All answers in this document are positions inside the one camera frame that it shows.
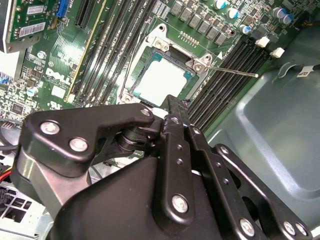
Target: robotic arm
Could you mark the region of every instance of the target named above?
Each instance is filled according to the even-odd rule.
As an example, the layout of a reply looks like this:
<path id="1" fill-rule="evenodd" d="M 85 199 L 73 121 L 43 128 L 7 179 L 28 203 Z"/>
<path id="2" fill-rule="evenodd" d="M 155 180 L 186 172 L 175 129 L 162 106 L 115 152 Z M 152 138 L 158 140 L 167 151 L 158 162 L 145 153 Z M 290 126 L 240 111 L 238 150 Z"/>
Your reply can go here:
<path id="1" fill-rule="evenodd" d="M 11 180 L 54 218 L 48 240 L 312 239 L 227 146 L 208 145 L 183 103 L 168 96 L 161 108 L 109 105 L 25 120 Z M 144 158 L 90 183 L 91 165 L 135 150 Z"/>

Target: gray metal panel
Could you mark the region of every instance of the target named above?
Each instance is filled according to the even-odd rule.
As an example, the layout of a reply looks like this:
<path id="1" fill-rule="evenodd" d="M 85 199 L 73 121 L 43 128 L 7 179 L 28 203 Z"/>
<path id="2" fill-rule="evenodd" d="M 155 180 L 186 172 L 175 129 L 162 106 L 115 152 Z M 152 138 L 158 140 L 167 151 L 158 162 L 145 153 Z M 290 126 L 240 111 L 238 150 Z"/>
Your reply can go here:
<path id="1" fill-rule="evenodd" d="M 319 29 L 305 30 L 281 61 L 319 64 L 319 41 Z M 320 225 L 320 73 L 297 74 L 265 73 L 208 141 L 229 146 L 313 229 Z"/>

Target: sticker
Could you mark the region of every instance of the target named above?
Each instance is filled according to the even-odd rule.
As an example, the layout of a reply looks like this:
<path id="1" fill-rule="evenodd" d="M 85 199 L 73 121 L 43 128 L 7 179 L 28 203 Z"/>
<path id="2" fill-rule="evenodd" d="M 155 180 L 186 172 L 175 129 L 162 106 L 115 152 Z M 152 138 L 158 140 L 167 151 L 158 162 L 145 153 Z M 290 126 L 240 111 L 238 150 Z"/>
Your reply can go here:
<path id="1" fill-rule="evenodd" d="M 305 78 L 313 71 L 314 71 L 314 66 L 304 66 L 302 68 L 301 72 L 296 77 L 297 78 Z"/>
<path id="2" fill-rule="evenodd" d="M 20 29 L 19 38 L 27 36 L 29 34 L 34 34 L 37 32 L 41 32 L 45 29 L 46 23 L 38 23 L 31 26 L 25 26 Z"/>
<path id="3" fill-rule="evenodd" d="M 26 14 L 27 15 L 41 14 L 44 11 L 44 8 L 45 8 L 44 5 L 30 6 L 30 7 L 28 7 Z"/>
<path id="4" fill-rule="evenodd" d="M 57 96 L 58 98 L 63 99 L 66 94 L 66 90 L 64 90 L 58 86 L 53 86 L 51 94 L 53 96 Z"/>

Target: blue capacitor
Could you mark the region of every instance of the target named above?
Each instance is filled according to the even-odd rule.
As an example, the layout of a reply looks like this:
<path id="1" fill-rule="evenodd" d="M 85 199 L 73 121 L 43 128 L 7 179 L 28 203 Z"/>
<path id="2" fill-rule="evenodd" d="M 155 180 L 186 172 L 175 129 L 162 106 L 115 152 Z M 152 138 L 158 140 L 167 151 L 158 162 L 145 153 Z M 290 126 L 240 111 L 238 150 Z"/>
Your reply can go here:
<path id="1" fill-rule="evenodd" d="M 240 30 L 240 32 L 241 32 L 242 34 L 247 35 L 247 34 L 250 33 L 251 28 L 250 28 L 249 26 L 246 26 L 246 25 L 242 24 L 242 25 L 240 25 L 239 30 Z"/>
<path id="2" fill-rule="evenodd" d="M 281 7 L 276 7 L 272 11 L 272 16 L 276 19 L 284 18 L 286 14 L 287 14 L 287 10 L 285 10 L 284 8 L 281 8 Z"/>
<path id="3" fill-rule="evenodd" d="M 225 0 L 214 0 L 213 7 L 214 9 L 220 10 L 223 9 L 226 6 Z"/>
<path id="4" fill-rule="evenodd" d="M 294 16 L 292 14 L 286 14 L 283 18 L 279 19 L 281 24 L 288 25 L 294 20 Z"/>
<path id="5" fill-rule="evenodd" d="M 226 11 L 226 16 L 229 19 L 236 19 L 239 15 L 239 12 L 237 9 L 230 7 L 227 11 Z"/>

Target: blue connector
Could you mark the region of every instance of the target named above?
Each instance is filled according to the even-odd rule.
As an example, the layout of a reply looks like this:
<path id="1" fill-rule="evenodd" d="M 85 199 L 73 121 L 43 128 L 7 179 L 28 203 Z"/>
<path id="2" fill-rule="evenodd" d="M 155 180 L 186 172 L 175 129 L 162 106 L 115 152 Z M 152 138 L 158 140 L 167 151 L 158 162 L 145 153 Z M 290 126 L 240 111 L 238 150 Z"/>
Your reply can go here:
<path id="1" fill-rule="evenodd" d="M 56 11 L 57 17 L 63 18 L 66 15 L 69 1 L 70 0 L 60 0 L 58 10 Z"/>

